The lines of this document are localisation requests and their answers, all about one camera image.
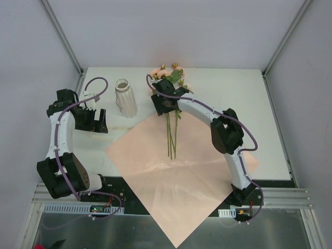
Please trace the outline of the pale pink rose stem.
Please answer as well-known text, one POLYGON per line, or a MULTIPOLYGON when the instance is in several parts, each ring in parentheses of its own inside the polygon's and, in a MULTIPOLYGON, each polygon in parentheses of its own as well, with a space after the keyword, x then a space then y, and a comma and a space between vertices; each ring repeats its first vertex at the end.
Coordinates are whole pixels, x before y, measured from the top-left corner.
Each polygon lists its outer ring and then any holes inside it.
MULTIPOLYGON (((183 87, 187 90, 189 90, 191 92, 191 89, 189 88, 188 85, 186 85, 184 83, 184 79, 181 79, 177 84, 179 87, 183 87)), ((173 158, 176 159, 177 157, 177 130, 178 130, 178 123, 179 123, 179 120, 181 120, 181 111, 180 110, 175 110, 174 111, 174 115, 175 115, 175 129, 174 129, 174 136, 172 136, 172 133, 171 133, 171 142, 172 142, 172 152, 173 152, 173 158)))

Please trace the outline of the small bud flower stem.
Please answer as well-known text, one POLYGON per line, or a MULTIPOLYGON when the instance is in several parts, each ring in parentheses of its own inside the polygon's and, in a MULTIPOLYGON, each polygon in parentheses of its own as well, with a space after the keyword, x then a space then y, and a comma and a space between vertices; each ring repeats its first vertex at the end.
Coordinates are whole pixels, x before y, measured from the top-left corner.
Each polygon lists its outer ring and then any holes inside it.
POLYGON ((172 72, 171 72, 171 82, 173 84, 178 83, 184 76, 184 70, 182 67, 178 65, 178 63, 172 64, 172 72))

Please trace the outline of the pink wrapping paper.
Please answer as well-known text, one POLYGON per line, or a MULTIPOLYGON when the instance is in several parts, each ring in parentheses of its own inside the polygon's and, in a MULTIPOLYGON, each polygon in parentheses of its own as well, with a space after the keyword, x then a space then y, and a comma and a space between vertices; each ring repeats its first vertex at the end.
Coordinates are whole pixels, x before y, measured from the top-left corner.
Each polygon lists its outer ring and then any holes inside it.
POLYGON ((152 115, 105 153, 171 243, 178 247, 231 193, 231 173, 210 128, 188 113, 177 130, 177 157, 167 149, 166 120, 152 115))

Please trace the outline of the cream printed ribbon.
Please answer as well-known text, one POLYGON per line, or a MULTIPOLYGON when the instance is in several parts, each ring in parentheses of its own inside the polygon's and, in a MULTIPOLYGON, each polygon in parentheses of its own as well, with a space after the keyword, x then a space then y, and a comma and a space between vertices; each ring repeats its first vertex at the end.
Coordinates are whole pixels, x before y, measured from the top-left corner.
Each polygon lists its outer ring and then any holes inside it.
POLYGON ((107 127, 109 130, 112 131, 129 131, 133 129, 133 127, 126 127, 126 126, 115 126, 115 127, 107 127))

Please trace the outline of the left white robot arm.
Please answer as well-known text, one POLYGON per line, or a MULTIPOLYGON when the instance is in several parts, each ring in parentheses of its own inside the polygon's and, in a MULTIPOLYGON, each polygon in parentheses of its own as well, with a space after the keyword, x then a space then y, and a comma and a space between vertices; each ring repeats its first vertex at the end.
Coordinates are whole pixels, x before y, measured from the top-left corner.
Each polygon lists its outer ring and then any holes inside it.
POLYGON ((46 159, 37 163, 37 171, 54 199, 73 192, 89 192, 99 202, 109 197, 109 188, 102 174, 89 173, 74 154, 73 131, 108 133, 106 110, 101 109, 95 120, 95 109, 78 105, 75 91, 57 91, 57 100, 49 105, 47 116, 51 123, 50 145, 46 159))

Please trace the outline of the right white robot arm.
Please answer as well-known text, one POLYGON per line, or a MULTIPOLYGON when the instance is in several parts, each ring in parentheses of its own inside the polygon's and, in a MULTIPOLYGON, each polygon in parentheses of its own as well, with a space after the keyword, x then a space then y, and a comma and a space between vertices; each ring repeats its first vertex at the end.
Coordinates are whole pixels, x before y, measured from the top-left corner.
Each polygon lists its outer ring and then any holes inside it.
POLYGON ((155 92, 151 99, 159 116, 178 110, 191 114, 211 129, 212 144, 224 155, 231 173, 232 192, 226 202, 235 206, 249 202, 258 186, 248 174, 243 153, 257 150, 258 144, 238 120, 236 112, 231 108, 217 111, 198 100, 188 89, 174 88, 167 79, 155 81, 147 75, 146 82, 155 92))

